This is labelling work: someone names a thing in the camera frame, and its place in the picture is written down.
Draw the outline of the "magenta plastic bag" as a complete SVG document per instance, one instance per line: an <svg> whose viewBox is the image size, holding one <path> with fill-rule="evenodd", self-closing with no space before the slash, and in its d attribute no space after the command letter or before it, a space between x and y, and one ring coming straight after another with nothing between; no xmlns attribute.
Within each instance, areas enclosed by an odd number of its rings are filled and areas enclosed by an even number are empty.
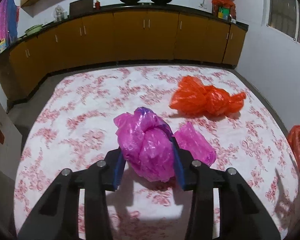
<svg viewBox="0 0 300 240"><path fill-rule="evenodd" d="M170 126L151 109L114 118L122 155L138 176L150 182L167 182L174 176L174 153Z"/></svg>
<svg viewBox="0 0 300 240"><path fill-rule="evenodd" d="M174 133L174 137L178 146L190 151L194 159L200 160L207 166L211 166L216 161L216 150L189 121Z"/></svg>

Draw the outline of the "green pot on counter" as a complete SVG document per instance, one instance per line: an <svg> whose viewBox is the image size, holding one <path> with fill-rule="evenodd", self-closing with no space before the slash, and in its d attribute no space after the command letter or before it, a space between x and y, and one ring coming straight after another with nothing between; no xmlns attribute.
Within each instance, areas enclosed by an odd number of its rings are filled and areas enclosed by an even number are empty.
<svg viewBox="0 0 300 240"><path fill-rule="evenodd" d="M39 32L42 29L42 27L43 27L42 24L34 25L34 26L30 27L29 29L25 30L25 35L30 36L32 34L35 34L35 33Z"/></svg>

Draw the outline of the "clear jar on counter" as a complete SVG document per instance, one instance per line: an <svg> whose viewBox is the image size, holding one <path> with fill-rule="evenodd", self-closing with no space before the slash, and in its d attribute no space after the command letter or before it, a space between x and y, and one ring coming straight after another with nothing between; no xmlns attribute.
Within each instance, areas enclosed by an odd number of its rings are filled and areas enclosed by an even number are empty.
<svg viewBox="0 0 300 240"><path fill-rule="evenodd" d="M57 5L57 7L55 7L54 17L56 22L61 22L68 18L68 13L62 6Z"/></svg>

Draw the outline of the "window with grille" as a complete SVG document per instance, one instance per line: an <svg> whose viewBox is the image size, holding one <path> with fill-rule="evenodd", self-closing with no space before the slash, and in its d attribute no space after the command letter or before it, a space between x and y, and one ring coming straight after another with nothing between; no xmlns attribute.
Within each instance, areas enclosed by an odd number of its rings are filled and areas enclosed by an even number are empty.
<svg viewBox="0 0 300 240"><path fill-rule="evenodd" d="M300 3L298 0L270 0L268 26L300 43Z"/></svg>

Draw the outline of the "dark cutting board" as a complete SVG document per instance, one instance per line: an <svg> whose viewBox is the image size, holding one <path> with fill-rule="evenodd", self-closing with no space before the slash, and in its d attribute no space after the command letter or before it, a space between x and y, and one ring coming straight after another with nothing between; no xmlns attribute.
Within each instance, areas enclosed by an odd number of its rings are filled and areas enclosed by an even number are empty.
<svg viewBox="0 0 300 240"><path fill-rule="evenodd" d="M77 0L69 4L69 17L92 12L94 0Z"/></svg>

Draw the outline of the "red bottle on counter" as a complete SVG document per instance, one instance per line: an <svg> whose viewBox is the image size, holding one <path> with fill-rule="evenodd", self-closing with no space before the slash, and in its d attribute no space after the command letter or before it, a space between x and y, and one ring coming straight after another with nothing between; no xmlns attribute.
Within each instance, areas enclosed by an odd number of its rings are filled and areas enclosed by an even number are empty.
<svg viewBox="0 0 300 240"><path fill-rule="evenodd" d="M95 9L96 9L96 10L100 10L100 7L101 7L100 1L99 1L99 0L96 0L96 2L95 2Z"/></svg>

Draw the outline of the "pink sparkly curtain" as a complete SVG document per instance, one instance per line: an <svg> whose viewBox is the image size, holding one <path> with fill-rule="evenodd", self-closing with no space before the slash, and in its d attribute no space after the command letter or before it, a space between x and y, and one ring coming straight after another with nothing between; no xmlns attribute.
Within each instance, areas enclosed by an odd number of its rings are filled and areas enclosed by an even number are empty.
<svg viewBox="0 0 300 240"><path fill-rule="evenodd" d="M19 10L14 0L0 2L0 40L5 39L8 46L18 38Z"/></svg>

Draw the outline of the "red bag on counter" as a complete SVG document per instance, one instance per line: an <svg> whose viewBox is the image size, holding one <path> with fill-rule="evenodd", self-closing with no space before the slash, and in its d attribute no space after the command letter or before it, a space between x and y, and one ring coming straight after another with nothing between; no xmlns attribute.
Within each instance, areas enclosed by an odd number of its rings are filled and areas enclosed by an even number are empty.
<svg viewBox="0 0 300 240"><path fill-rule="evenodd" d="M236 19L236 5L231 0L212 0L212 14L226 21Z"/></svg>

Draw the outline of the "flower decal tiled counter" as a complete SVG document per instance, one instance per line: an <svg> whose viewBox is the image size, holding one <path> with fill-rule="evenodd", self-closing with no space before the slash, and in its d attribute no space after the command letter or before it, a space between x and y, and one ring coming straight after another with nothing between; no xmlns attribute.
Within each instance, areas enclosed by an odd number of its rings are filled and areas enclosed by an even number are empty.
<svg viewBox="0 0 300 240"><path fill-rule="evenodd" d="M21 158L22 135L0 103L0 171L15 180Z"/></svg>

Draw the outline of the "small orange plastic bag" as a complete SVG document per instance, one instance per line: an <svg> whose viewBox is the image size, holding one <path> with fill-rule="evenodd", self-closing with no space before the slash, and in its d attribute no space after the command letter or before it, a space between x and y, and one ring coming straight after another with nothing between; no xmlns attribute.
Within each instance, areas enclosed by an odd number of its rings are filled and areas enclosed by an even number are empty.
<svg viewBox="0 0 300 240"><path fill-rule="evenodd" d="M224 89L204 85L197 77L185 76L171 97L170 108L188 116L217 117L239 112L245 99L245 92L231 95Z"/></svg>

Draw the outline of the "lower wooden kitchen cabinets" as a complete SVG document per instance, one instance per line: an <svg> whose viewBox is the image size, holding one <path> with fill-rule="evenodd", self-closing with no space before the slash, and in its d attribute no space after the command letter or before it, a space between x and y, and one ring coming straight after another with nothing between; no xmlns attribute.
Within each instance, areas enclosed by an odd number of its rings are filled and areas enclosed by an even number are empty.
<svg viewBox="0 0 300 240"><path fill-rule="evenodd" d="M116 63L194 61L235 67L248 25L178 5L109 5L51 23L0 54L9 105L28 100L49 75Z"/></svg>

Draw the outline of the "floral pink white tablecloth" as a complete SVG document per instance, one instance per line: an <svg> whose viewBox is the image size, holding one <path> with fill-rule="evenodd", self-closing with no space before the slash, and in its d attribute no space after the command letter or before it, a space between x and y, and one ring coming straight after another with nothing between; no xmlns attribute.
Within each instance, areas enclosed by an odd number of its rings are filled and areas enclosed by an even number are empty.
<svg viewBox="0 0 300 240"><path fill-rule="evenodd" d="M229 94L245 92L239 116L177 117L170 98L183 76ZM300 219L300 174L284 133L266 107L226 70L192 66L102 69L65 77L34 122L17 171L14 220L17 233L47 187L64 168L84 170L118 148L113 119L147 107L173 133L191 122L216 150L212 168L234 167L257 194L281 238ZM192 192L139 177L127 164L121 187L107 192L114 239L184 239Z"/></svg>

